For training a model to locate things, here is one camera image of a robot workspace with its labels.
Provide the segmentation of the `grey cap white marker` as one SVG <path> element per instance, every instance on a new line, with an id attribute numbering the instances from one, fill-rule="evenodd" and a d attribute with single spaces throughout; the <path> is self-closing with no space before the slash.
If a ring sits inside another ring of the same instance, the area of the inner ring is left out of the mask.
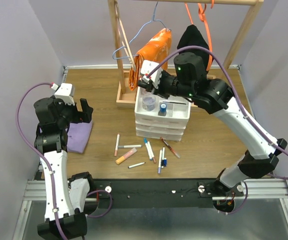
<path id="1" fill-rule="evenodd" d="M 119 145 L 118 149 L 132 149 L 132 148 L 142 148 L 141 144 L 134 144 L 134 145 Z"/>

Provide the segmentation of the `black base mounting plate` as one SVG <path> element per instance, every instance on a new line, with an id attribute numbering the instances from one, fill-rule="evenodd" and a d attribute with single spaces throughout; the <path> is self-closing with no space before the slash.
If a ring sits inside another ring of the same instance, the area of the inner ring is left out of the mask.
<path id="1" fill-rule="evenodd" d="M 244 196 L 237 183 L 232 190 L 215 188 L 214 178 L 96 179 L 90 195 L 107 209 L 212 208 L 217 201 Z"/>

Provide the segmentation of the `white drawer organizer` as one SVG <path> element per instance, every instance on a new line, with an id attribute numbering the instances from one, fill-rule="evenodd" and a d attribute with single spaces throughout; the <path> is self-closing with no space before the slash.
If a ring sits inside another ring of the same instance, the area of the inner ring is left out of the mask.
<path id="1" fill-rule="evenodd" d="M 146 111 L 142 108 L 142 97 L 147 94 L 152 95 L 142 88 L 137 90 L 134 108 L 136 135 L 152 139 L 162 137 L 165 140 L 181 141 L 190 118 L 191 103 L 181 97 L 170 96 L 164 99 L 154 95 L 156 97 L 155 109 Z M 158 112 L 162 101 L 183 102 L 187 105 L 166 103 L 167 114 L 160 116 Z"/>

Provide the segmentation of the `small white black-tip pen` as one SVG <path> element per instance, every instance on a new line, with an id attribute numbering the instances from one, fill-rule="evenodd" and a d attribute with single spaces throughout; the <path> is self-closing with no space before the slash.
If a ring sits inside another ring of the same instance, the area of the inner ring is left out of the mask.
<path id="1" fill-rule="evenodd" d="M 135 168 L 135 167 L 139 167 L 139 166 L 142 166 L 146 164 L 146 162 L 140 162 L 140 163 L 136 163 L 136 164 L 133 164 L 133 165 L 130 165 L 128 166 L 128 169 L 132 169 L 132 168 Z"/>

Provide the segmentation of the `lavender cap white marker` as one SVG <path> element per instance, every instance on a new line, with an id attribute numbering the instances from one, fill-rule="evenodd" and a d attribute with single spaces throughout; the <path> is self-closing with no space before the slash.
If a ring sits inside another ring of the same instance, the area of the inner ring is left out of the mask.
<path id="1" fill-rule="evenodd" d="M 160 149 L 159 151 L 159 160 L 158 160 L 158 169 L 157 169 L 157 173 L 161 174 L 161 162 L 162 162 L 162 149 Z"/>

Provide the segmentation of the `red clear pen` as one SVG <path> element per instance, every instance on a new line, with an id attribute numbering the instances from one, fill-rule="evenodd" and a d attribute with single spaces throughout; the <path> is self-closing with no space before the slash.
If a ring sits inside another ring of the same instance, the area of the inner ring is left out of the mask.
<path id="1" fill-rule="evenodd" d="M 160 139 L 169 148 L 169 150 L 179 159 L 180 155 L 170 146 L 170 144 L 164 138 L 160 137 Z"/>

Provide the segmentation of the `blue lid small jar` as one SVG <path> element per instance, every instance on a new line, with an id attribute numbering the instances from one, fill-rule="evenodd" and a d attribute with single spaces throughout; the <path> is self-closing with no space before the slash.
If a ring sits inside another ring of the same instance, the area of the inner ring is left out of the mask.
<path id="1" fill-rule="evenodd" d="M 166 116 L 166 114 L 167 114 L 167 104 L 162 103 L 162 104 L 159 106 L 158 115 L 164 117 L 164 116 Z"/>

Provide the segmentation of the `yellow pink highlighter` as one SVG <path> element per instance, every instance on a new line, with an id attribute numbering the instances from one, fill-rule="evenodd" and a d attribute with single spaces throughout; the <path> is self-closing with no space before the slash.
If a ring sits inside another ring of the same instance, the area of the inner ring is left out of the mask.
<path id="1" fill-rule="evenodd" d="M 131 157 L 133 154 L 135 154 L 137 152 L 136 148 L 132 148 L 131 150 L 129 150 L 127 153 L 125 153 L 124 155 L 122 155 L 120 158 L 118 158 L 115 163 L 117 165 L 120 165 L 121 163 L 123 163 L 126 159 L 128 159 L 129 157 Z"/>

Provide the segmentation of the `clear paperclip jar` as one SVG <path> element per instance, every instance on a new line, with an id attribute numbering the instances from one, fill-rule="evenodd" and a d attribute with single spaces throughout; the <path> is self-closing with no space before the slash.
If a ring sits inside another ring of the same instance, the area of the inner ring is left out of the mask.
<path id="1" fill-rule="evenodd" d="M 142 108 L 148 112 L 151 112 L 155 109 L 156 97 L 152 94 L 146 94 L 142 97 Z"/>

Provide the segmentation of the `purple folded cloth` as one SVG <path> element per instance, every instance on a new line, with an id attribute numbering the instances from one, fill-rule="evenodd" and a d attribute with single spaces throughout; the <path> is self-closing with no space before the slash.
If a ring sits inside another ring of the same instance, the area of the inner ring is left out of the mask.
<path id="1" fill-rule="evenodd" d="M 90 121 L 89 123 L 70 123 L 67 143 L 68 152 L 82 154 L 85 151 L 92 127 L 93 121 Z"/>

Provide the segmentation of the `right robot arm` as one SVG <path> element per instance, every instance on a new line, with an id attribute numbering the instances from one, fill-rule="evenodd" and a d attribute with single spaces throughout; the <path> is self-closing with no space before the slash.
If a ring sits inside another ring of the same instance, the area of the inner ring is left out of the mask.
<path id="1" fill-rule="evenodd" d="M 221 79 L 208 79 L 203 59 L 192 52 L 184 52 L 174 59 L 176 75 L 144 60 L 140 68 L 138 86 L 154 95 L 191 99 L 199 108 L 225 123 L 246 145 L 244 155 L 232 166 L 223 169 L 213 191 L 225 196 L 245 179 L 259 179 L 277 166 L 286 140 L 276 139 L 266 132 L 243 106 L 238 106 L 232 88 Z"/>

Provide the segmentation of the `orange patterned cloth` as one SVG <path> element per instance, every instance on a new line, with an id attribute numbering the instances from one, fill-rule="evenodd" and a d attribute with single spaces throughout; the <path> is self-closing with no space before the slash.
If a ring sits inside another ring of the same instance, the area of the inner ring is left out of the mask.
<path id="1" fill-rule="evenodd" d="M 148 60 L 156 63 L 161 63 L 170 53 L 172 44 L 172 33 L 170 30 L 163 28 L 148 43 L 137 51 L 137 55 L 133 57 L 136 70 L 130 68 L 128 85 L 131 91 L 137 88 L 140 69 L 143 61 Z"/>

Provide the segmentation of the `blue cap white marker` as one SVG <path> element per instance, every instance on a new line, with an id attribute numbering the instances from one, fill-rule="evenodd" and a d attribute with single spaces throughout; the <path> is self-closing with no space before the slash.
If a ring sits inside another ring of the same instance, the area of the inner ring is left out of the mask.
<path id="1" fill-rule="evenodd" d="M 148 146 L 148 141 L 147 141 L 146 138 L 144 138 L 144 143 L 145 143 L 145 146 L 146 146 L 146 149 L 147 149 L 147 152 L 148 152 L 149 160 L 152 161 L 153 158 L 152 158 L 152 155 L 151 155 L 151 152 L 150 152 L 150 148 Z"/>

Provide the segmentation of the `black teal highlighter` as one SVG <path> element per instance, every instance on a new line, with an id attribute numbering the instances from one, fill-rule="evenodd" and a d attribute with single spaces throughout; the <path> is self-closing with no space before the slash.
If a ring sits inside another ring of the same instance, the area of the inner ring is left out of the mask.
<path id="1" fill-rule="evenodd" d="M 165 104 L 176 104 L 176 105 L 187 105 L 185 102 L 177 102 L 177 101 L 162 101 Z"/>

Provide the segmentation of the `aluminium frame rail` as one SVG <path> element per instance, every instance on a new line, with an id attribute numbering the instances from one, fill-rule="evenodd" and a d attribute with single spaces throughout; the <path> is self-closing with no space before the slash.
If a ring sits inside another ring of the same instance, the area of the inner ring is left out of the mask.
<path id="1" fill-rule="evenodd" d="M 248 189 L 248 199 L 288 199 L 286 181 L 275 178 L 247 179 L 240 183 L 243 193 Z M 46 185 L 44 180 L 29 180 L 24 192 L 24 201 L 45 201 Z"/>

